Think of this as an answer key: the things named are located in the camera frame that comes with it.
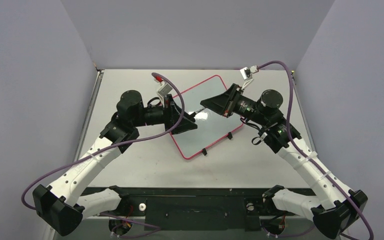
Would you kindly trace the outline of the red framed whiteboard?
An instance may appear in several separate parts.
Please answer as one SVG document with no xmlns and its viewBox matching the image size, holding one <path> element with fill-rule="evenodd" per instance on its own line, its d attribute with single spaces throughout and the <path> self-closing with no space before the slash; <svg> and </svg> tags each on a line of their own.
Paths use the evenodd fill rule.
<svg viewBox="0 0 384 240">
<path fill-rule="evenodd" d="M 213 75 L 182 91 L 185 112 L 189 114 L 203 108 L 200 105 L 202 100 L 219 95 L 227 89 L 221 76 Z M 225 118 L 207 108 L 198 113 L 194 119 L 198 125 L 197 129 L 171 136 L 185 160 L 191 160 L 200 154 L 207 155 L 210 147 L 222 140 L 231 140 L 233 133 L 243 126 L 239 116 Z"/>
</svg>

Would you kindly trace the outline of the black and white marker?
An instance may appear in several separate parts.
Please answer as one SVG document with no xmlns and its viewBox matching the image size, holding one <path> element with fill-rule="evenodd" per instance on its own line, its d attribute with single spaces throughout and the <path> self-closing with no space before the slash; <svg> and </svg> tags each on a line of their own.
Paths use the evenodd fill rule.
<svg viewBox="0 0 384 240">
<path fill-rule="evenodd" d="M 205 109 L 206 109 L 205 107 L 202 107 L 202 108 L 200 108 L 200 109 L 198 109 L 196 111 L 189 112 L 188 114 L 189 114 L 190 117 L 194 118 L 197 114 L 201 113 Z"/>
</svg>

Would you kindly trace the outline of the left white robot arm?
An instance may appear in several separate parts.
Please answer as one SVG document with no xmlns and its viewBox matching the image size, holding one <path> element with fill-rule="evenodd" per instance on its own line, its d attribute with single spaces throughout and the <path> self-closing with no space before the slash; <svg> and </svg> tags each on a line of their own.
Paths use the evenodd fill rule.
<svg viewBox="0 0 384 240">
<path fill-rule="evenodd" d="M 129 201 L 117 186 L 88 195 L 83 193 L 110 162 L 138 141 L 139 127 L 153 125 L 164 125 L 165 133 L 172 135 L 198 128 L 195 113 L 187 113 L 171 94 L 164 96 L 160 105 L 145 106 L 140 92 L 124 92 L 110 122 L 81 159 L 48 186 L 40 184 L 33 190 L 38 216 L 59 235 L 67 236 L 91 216 L 108 211 L 125 214 Z"/>
</svg>

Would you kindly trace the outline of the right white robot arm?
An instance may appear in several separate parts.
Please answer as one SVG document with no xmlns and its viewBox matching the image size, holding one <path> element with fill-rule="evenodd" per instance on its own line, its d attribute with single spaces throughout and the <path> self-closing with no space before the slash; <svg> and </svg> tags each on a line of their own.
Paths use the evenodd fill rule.
<svg viewBox="0 0 384 240">
<path fill-rule="evenodd" d="M 282 95 L 274 89 L 267 89 L 258 100 L 252 100 L 243 95 L 237 84 L 200 102 L 220 116 L 237 114 L 245 123 L 259 125 L 253 144 L 265 143 L 313 191 L 312 196 L 307 196 L 276 185 L 262 195 L 263 209 L 269 214 L 289 212 L 304 217 L 325 237 L 335 239 L 359 218 L 368 197 L 361 190 L 352 190 L 321 163 L 300 133 L 287 124 L 280 111 L 282 103 Z"/>
</svg>

